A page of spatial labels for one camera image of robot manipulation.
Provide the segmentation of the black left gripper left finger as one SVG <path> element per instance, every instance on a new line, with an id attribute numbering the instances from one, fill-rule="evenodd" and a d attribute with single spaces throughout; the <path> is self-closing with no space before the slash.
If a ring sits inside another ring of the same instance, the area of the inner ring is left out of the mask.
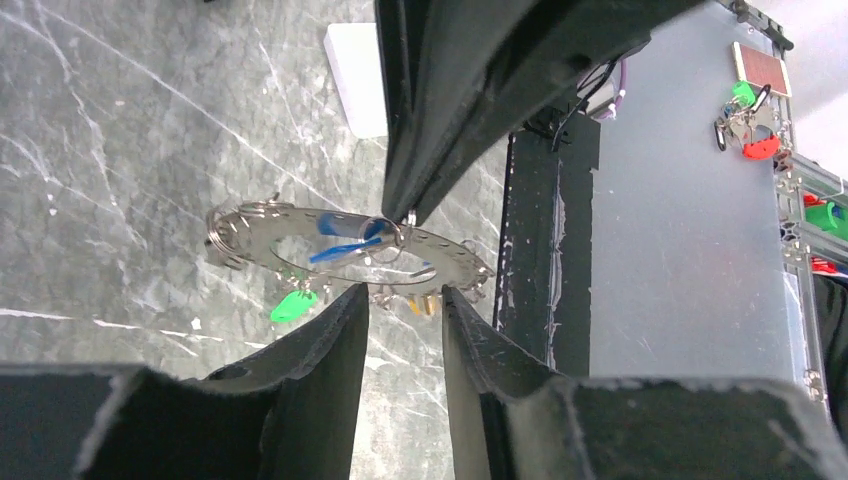
<path id="1" fill-rule="evenodd" d="M 5 479 L 345 479 L 369 328 L 362 284 L 203 379 L 140 364 L 1 369 Z"/>

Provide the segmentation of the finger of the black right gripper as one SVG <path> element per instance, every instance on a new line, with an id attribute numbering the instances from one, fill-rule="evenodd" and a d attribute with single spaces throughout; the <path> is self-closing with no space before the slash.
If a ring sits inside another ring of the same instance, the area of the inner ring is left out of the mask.
<path id="1" fill-rule="evenodd" d="M 427 21 L 434 14 L 433 1 L 376 1 L 375 17 L 380 48 L 383 89 L 388 125 L 388 150 L 384 200 L 398 200 L 417 187 L 415 206 L 436 206 L 438 190 L 426 178 L 407 177 L 406 167 L 396 154 L 406 122 L 414 113 L 418 70 Z"/>
<path id="2" fill-rule="evenodd" d="M 419 187 L 384 200 L 395 222 L 427 219 L 497 140 L 692 8 L 689 1 L 433 2 L 414 113 L 396 154 L 407 177 L 436 185 L 438 204 L 415 206 Z"/>

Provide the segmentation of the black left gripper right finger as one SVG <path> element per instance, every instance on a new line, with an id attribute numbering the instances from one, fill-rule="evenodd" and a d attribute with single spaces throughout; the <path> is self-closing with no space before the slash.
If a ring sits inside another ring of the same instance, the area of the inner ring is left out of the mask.
<path id="1" fill-rule="evenodd" d="M 764 379 L 574 378 L 445 287 L 459 479 L 843 479 L 847 453 L 795 387 Z"/>

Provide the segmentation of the green key tag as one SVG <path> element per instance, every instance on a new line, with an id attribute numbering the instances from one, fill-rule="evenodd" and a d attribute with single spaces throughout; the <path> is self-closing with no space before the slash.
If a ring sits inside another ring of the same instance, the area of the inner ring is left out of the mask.
<path id="1" fill-rule="evenodd" d="M 288 323 L 308 312 L 317 301 L 317 294 L 310 290 L 293 290 L 274 307 L 269 319 L 274 323 Z"/>

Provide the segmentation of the yellow key tag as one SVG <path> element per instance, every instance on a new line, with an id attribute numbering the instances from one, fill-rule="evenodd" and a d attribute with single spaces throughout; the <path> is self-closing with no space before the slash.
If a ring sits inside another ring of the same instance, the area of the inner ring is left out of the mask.
<path id="1" fill-rule="evenodd" d="M 410 310 L 415 315 L 432 317 L 437 314 L 442 306 L 440 295 L 410 296 L 407 299 Z"/>

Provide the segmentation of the blue key tag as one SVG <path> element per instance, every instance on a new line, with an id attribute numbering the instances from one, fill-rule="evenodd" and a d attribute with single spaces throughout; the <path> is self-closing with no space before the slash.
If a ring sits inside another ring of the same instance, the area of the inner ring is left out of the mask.
<path id="1" fill-rule="evenodd" d="M 323 213 L 315 221 L 323 237 L 341 239 L 309 257 L 311 264 L 327 263 L 353 254 L 375 254 L 395 244 L 396 226 L 383 217 L 367 217 L 343 213 Z"/>

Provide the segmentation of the spare key bunch red tag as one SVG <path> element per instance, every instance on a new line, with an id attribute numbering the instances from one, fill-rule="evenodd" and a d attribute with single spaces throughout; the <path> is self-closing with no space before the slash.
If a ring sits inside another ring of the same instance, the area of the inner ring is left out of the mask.
<path id="1" fill-rule="evenodd" d="M 771 85 L 755 90 L 750 83 L 739 81 L 732 94 L 713 122 L 716 146 L 724 152 L 736 145 L 748 160 L 774 157 L 783 148 L 783 140 L 780 116 L 770 104 Z"/>

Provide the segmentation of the small brown circuit board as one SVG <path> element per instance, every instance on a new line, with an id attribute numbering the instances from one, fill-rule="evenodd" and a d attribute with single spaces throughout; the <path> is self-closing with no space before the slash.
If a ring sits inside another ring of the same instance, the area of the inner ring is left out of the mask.
<path id="1" fill-rule="evenodd" d="M 792 97 L 787 65 L 783 59 L 743 45 L 731 44 L 737 78 L 751 86 L 771 86 L 771 93 L 784 98 Z"/>

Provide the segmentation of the green plastic block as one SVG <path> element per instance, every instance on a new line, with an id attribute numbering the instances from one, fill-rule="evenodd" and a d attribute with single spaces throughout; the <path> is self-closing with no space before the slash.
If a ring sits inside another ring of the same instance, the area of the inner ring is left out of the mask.
<path id="1" fill-rule="evenodd" d="M 847 210 L 832 201 L 814 201 L 805 206 L 805 219 L 823 232 L 847 240 Z"/>

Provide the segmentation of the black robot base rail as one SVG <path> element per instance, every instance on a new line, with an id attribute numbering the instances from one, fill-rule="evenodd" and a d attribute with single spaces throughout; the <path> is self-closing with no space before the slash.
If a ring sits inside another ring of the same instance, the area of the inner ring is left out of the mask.
<path id="1" fill-rule="evenodd" d="M 492 324 L 548 367 L 589 373 L 593 172 L 600 125 L 576 115 L 563 143 L 510 135 Z"/>

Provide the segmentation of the aluminium frame rail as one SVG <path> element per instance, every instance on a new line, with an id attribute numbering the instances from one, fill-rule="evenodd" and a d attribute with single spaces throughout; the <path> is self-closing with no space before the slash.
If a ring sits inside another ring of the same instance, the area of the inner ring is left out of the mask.
<path id="1" fill-rule="evenodd" d="M 783 147 L 773 157 L 778 198 L 781 254 L 786 272 L 794 277 L 789 292 L 795 295 L 803 333 L 800 384 L 809 397 L 830 413 L 825 373 L 824 348 L 819 336 L 816 310 L 814 263 L 827 260 L 847 264 L 847 242 L 821 230 L 808 220 L 804 198 L 812 194 L 823 201 L 847 205 L 847 180 L 827 171 L 796 151 L 797 138 L 791 100 L 773 101 L 775 119 Z"/>

